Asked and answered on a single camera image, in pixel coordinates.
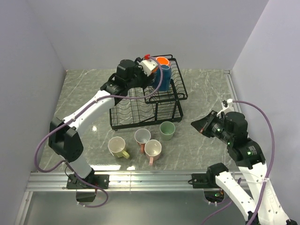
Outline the orange mug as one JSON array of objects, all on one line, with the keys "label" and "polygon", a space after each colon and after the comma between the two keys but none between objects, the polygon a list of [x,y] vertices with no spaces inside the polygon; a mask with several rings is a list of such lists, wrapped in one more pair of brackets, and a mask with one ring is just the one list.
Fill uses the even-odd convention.
[{"label": "orange mug", "polygon": [[156,60],[160,65],[170,66],[170,61],[164,56],[158,56],[156,57]]}]

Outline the blue mug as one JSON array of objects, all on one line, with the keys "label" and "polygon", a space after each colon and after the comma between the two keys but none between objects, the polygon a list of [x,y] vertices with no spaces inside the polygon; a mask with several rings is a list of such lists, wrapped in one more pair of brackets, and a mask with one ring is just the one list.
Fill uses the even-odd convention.
[{"label": "blue mug", "polygon": [[[172,70],[168,65],[161,65],[161,68],[163,71],[163,80],[162,80],[161,86],[158,90],[159,91],[168,91],[170,81],[171,81]],[[152,84],[152,87],[156,89],[159,82],[160,82],[160,69],[158,68],[157,71],[155,72],[155,80]]]}]

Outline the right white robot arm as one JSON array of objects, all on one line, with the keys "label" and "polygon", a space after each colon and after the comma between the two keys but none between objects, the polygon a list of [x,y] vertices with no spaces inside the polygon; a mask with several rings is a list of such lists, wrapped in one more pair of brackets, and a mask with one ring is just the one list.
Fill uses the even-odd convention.
[{"label": "right white robot arm", "polygon": [[259,144],[248,137],[248,122],[240,112],[211,111],[206,117],[191,122],[200,134],[215,137],[227,145],[248,184],[251,195],[234,180],[228,168],[218,163],[208,167],[206,181],[220,187],[242,213],[247,225],[295,225],[285,213],[267,175],[267,164]]}]

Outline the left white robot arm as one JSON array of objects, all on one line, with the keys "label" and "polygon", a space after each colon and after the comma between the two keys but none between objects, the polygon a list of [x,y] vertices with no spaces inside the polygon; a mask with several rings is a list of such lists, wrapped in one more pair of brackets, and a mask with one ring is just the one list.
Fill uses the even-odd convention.
[{"label": "left white robot arm", "polygon": [[130,89],[151,85],[158,69],[159,64],[153,57],[121,60],[116,72],[92,99],[64,119],[53,118],[51,121],[48,145],[70,165],[83,188],[93,186],[94,170],[83,157],[81,135],[101,114],[115,107],[122,99],[127,99]]}]

